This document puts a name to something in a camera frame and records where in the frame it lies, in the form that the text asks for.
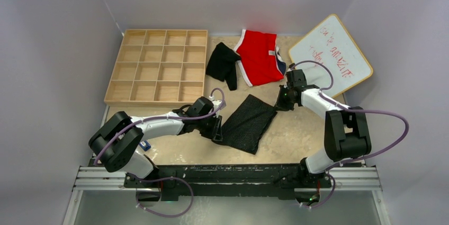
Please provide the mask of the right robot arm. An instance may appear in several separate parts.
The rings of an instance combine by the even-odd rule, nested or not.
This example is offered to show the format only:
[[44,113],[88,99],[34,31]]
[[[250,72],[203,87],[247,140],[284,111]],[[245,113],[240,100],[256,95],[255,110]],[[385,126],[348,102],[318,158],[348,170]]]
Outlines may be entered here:
[[366,116],[325,95],[317,85],[307,83],[301,69],[286,72],[286,84],[280,85],[275,103],[277,111],[306,107],[324,119],[324,147],[301,160],[297,179],[310,186],[328,167],[347,158],[359,158],[372,150]]

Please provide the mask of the black striped underwear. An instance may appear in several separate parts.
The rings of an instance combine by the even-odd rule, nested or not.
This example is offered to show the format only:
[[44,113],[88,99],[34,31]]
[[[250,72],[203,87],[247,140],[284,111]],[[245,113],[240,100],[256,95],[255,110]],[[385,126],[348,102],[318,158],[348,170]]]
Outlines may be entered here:
[[276,115],[273,106],[248,95],[222,125],[221,140],[215,139],[213,142],[254,155]]

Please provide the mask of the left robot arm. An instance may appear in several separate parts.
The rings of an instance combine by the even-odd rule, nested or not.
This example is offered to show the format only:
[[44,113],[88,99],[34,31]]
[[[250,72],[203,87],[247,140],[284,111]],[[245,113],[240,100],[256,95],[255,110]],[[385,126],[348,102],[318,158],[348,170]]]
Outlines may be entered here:
[[108,172],[126,172],[136,176],[144,187],[152,187],[158,180],[157,166],[139,151],[140,143],[194,130],[205,138],[218,140],[222,120],[219,112],[225,105],[224,100],[201,96],[193,104],[147,118],[119,111],[88,142],[96,156],[94,164],[104,166]]

